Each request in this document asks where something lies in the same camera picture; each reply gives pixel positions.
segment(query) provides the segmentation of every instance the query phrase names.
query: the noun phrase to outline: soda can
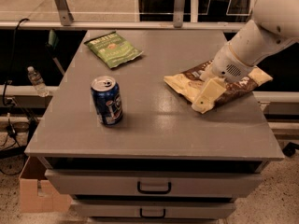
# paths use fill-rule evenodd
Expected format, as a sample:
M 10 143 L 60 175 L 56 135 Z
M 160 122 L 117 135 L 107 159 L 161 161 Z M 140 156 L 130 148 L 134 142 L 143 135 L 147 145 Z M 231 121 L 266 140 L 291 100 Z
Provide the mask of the soda can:
M 114 77 L 101 76 L 91 85 L 96 113 L 101 123 L 113 125 L 122 118 L 121 94 Z

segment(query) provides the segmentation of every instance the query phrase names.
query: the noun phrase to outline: chip bag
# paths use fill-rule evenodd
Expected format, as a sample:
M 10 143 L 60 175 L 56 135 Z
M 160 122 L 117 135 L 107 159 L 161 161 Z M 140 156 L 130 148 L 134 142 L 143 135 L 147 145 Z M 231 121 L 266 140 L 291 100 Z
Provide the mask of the chip bag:
M 84 44 L 110 69 L 129 62 L 142 54 L 116 32 L 96 37 Z
M 201 91 L 204 86 L 204 81 L 200 79 L 200 74 L 205 71 L 206 68 L 212 64 L 212 61 L 201 63 L 194 68 L 176 74 L 174 76 L 164 77 L 164 81 L 177 93 L 183 95 L 191 103 L 194 102 L 195 97 Z M 272 80 L 268 74 L 258 67 L 254 67 L 253 70 L 240 81 L 234 83 L 226 83 L 226 91 L 214 102 L 207 105 L 208 108 L 202 110 L 196 110 L 202 114 L 214 107 L 224 105 L 234 99 L 237 99 L 255 88 L 263 85 L 265 82 Z

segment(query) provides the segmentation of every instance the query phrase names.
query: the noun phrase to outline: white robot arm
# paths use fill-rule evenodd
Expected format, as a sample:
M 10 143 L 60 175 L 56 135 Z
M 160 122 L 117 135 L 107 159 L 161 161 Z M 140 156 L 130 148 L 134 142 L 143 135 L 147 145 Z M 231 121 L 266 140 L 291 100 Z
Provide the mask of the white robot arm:
M 265 57 L 299 41 L 299 0 L 256 0 L 252 16 L 218 51 L 202 80 L 239 81 Z

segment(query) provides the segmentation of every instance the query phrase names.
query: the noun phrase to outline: cabinet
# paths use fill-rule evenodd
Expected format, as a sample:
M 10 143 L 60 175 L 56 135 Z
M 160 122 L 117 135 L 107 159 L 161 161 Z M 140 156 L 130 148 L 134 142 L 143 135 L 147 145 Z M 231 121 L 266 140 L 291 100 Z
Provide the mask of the cabinet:
M 107 31 L 89 31 L 85 40 Z M 163 77 L 213 57 L 220 31 L 120 30 L 144 50 L 110 70 L 83 44 L 26 153 L 94 222 L 215 223 L 261 182 L 283 154 L 252 94 L 200 115 Z M 97 120 L 91 81 L 116 78 L 123 120 Z

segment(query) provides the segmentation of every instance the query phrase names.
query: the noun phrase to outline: water bottle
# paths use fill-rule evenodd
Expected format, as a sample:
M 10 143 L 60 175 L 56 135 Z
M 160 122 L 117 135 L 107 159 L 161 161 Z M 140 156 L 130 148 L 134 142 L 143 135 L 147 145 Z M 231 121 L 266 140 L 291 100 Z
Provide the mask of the water bottle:
M 27 70 L 28 70 L 28 78 L 31 81 L 32 85 L 36 88 L 37 94 L 40 97 L 48 96 L 49 91 L 40 73 L 37 70 L 35 70 L 34 67 L 32 66 L 29 66 Z

